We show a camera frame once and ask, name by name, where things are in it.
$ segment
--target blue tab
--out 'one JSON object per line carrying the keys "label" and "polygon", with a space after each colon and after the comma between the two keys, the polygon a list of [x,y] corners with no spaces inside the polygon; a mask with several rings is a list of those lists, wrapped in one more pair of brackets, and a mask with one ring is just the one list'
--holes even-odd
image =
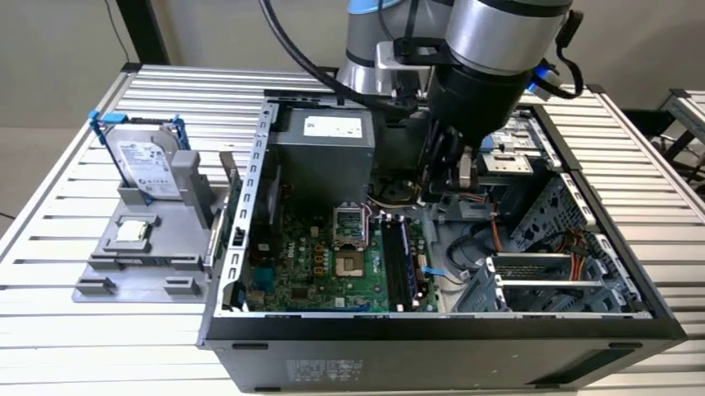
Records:
{"label": "blue tab", "polygon": [[[536,66],[534,69],[532,69],[532,72],[536,76],[539,76],[540,78],[544,78],[546,77],[546,74],[550,72],[550,69],[546,68],[544,66],[539,65]],[[526,87],[526,90],[528,92],[534,92],[538,88],[538,85],[534,84],[532,82],[528,84],[528,87]]]}
{"label": "blue tab", "polygon": [[128,115],[124,113],[108,113],[100,120],[105,124],[124,124],[128,122]]}
{"label": "blue tab", "polygon": [[481,139],[480,143],[480,152],[487,152],[493,150],[493,140],[492,135],[484,136],[484,139]]}
{"label": "blue tab", "polygon": [[420,267],[420,271],[421,271],[424,274],[431,274],[431,275],[444,276],[444,271],[443,271],[443,270],[436,270],[436,269],[433,269],[433,268],[429,268],[428,266],[421,266],[421,267]]}
{"label": "blue tab", "polygon": [[[381,3],[381,9],[389,8],[392,5],[399,4],[404,0],[384,0]],[[349,0],[348,1],[348,14],[369,14],[376,11],[377,0]]]}

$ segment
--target white wall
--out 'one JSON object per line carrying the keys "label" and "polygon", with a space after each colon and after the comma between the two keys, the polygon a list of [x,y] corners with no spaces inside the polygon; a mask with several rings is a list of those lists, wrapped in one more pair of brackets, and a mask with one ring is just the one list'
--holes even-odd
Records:
{"label": "white wall", "polygon": [[[134,53],[113,0],[117,29]],[[153,0],[176,64],[295,69],[256,0]],[[300,49],[343,62],[345,0],[274,0]],[[568,55],[623,106],[668,87],[705,89],[705,0],[575,0],[586,12]],[[122,65],[102,0],[0,1],[0,126],[76,127]]]}
{"label": "white wall", "polygon": [[102,0],[2,0],[0,126],[77,127],[122,63]]}
{"label": "white wall", "polygon": [[[343,62],[345,0],[272,1],[285,31],[321,65]],[[154,0],[184,64],[289,68],[256,0]],[[584,22],[567,55],[622,106],[655,106],[671,87],[705,89],[705,0],[575,0]],[[264,59],[273,62],[264,64]]]}
{"label": "white wall", "polygon": [[[337,66],[344,61],[347,3],[272,0],[285,33],[316,64]],[[181,64],[297,69],[273,38],[256,0],[153,0],[152,4],[169,56]]]}

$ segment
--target white sticker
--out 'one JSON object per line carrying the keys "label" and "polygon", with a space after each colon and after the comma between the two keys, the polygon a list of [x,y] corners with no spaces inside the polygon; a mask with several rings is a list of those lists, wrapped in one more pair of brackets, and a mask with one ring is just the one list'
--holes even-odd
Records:
{"label": "white sticker", "polygon": [[153,143],[118,142],[136,188],[153,198],[180,198],[164,151]]}
{"label": "white sticker", "polygon": [[361,119],[348,117],[305,117],[304,136],[361,138]]}

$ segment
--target metal frame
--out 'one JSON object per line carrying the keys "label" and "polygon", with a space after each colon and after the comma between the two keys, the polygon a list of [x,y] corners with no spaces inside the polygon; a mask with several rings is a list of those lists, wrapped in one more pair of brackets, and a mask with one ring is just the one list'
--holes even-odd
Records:
{"label": "metal frame", "polygon": [[150,0],[116,0],[142,64],[170,64]]}

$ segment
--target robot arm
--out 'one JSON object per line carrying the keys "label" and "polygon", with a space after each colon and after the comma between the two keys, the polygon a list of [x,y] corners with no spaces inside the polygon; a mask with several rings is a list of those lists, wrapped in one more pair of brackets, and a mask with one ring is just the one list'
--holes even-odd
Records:
{"label": "robot arm", "polygon": [[451,0],[349,0],[345,63],[337,81],[359,93],[389,96],[403,72],[375,68],[376,45],[405,34],[441,39],[451,5]]}
{"label": "robot arm", "polygon": [[[417,163],[423,199],[439,200],[445,191],[472,192],[472,164],[481,139],[507,123],[527,86],[531,84],[567,98],[582,92],[579,69],[562,55],[582,14],[570,10],[572,0],[349,0],[349,5],[353,4],[367,8],[364,13],[351,13],[347,54],[356,64],[343,68],[340,82],[300,53],[280,27],[269,1],[260,0],[272,32],[303,69],[337,96],[384,112],[393,119],[407,117],[417,109],[416,97],[407,95],[407,86],[400,98],[404,100],[399,103],[368,95],[384,92],[379,87],[365,92],[367,88],[360,88],[364,84],[357,85],[357,82],[368,79],[371,73],[376,82],[383,80],[377,71],[372,72],[371,62],[376,56],[379,65],[377,44],[388,40],[381,22],[388,23],[393,33],[405,26],[404,35],[387,46],[391,51],[387,58],[393,58],[397,70],[387,65],[385,72],[391,72],[392,83],[396,83],[397,77],[407,76],[409,70],[428,67],[433,70],[423,103],[431,125]],[[412,21],[412,32],[439,35],[448,6],[443,37],[419,37],[408,33],[408,21]],[[379,10],[384,13],[381,18],[375,14]],[[568,65],[575,79],[575,93],[559,90],[542,75],[548,73],[546,66],[550,65],[543,57],[552,40],[558,58]]]}

